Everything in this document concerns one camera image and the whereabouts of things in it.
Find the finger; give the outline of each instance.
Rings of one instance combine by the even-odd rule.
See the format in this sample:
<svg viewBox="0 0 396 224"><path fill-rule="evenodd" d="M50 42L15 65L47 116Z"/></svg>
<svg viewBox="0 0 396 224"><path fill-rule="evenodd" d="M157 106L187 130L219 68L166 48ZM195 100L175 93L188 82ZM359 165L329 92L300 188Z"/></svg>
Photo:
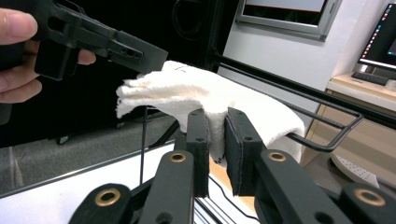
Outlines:
<svg viewBox="0 0 396 224"><path fill-rule="evenodd" d="M28 56L23 65L0 72L0 91L17 89L38 77L34 71L35 56Z"/></svg>
<svg viewBox="0 0 396 224"><path fill-rule="evenodd" d="M26 54L37 54L39 46L40 46L39 41L28 40L25 42L24 51Z"/></svg>
<svg viewBox="0 0 396 224"><path fill-rule="evenodd" d="M94 63L96 61L96 56L94 53L86 50L81 49L78 54L78 63L88 65Z"/></svg>
<svg viewBox="0 0 396 224"><path fill-rule="evenodd" d="M25 41L36 32L37 22L32 15L0 8L0 45Z"/></svg>
<svg viewBox="0 0 396 224"><path fill-rule="evenodd" d="M10 91L0 92L0 103L23 103L41 92L42 85L34 79L25 85Z"/></svg>

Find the white wall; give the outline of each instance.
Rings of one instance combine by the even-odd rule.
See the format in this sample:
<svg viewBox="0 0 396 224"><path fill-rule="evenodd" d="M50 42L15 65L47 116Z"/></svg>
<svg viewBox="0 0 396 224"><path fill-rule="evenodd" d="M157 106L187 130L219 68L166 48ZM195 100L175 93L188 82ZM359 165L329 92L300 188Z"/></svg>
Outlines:
<svg viewBox="0 0 396 224"><path fill-rule="evenodd" d="M234 23L224 55L324 91L331 77L352 71L361 48L389 0L343 0L325 42ZM318 104L251 78L219 74L315 112ZM305 125L311 119L303 118Z"/></svg>

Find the metal wire frame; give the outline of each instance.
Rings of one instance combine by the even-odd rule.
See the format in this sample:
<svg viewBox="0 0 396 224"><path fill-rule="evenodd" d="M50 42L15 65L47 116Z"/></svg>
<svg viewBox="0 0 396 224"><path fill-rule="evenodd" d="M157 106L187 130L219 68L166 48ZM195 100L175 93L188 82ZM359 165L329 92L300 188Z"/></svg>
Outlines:
<svg viewBox="0 0 396 224"><path fill-rule="evenodd" d="M327 145L320 145L295 133L287 134L288 138L314 150L322 152L331 152L335 150L335 148L341 143L341 141L347 136L347 134L353 128L355 128L363 119L369 119L378 124L396 130L396 118L391 115L374 110L372 108L349 102L339 97L335 97L324 91L318 91L314 88L305 86L301 83L286 79L284 77L277 76L275 74L271 74L248 64L240 63L238 61L218 54L215 50L213 50L209 54L208 64L208 69L211 71L216 70L218 67L222 67L243 76L251 77L259 80L260 82L277 87L283 91L288 91L295 95L304 97L305 99L317 102L321 105L332 107L338 111L354 117L352 121L350 121L347 125L344 125L335 120L325 118L317 113L313 113L297 105L290 104L274 97L279 102L287 105L289 108L298 111L312 119L317 119L321 122L324 122L339 130L338 134Z"/></svg>

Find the white towel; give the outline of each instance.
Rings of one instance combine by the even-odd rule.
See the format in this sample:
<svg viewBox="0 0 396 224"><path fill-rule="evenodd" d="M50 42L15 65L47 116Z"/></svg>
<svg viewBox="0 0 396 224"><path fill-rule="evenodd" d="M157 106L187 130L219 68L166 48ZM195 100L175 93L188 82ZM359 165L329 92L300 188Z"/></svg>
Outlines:
<svg viewBox="0 0 396 224"><path fill-rule="evenodd" d="M152 105L177 119L187 131L187 116L202 108L209 121L212 143L210 155L217 164L224 159L224 119L228 107L243 111L268 148L288 152L297 162L301 145L285 137L287 133L304 135L304 124L287 106L268 95L241 86L215 73L184 63L168 61L161 72L125 80L117 89L117 117L140 105Z"/></svg>

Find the computer monitor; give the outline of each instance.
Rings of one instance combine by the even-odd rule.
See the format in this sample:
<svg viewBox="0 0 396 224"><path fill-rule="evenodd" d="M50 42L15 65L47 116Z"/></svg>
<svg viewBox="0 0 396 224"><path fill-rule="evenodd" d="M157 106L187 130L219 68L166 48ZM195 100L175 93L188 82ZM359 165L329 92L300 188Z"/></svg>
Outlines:
<svg viewBox="0 0 396 224"><path fill-rule="evenodd" d="M372 70L388 70L396 77L396 4L388 4L380 15L358 63L369 65Z"/></svg>

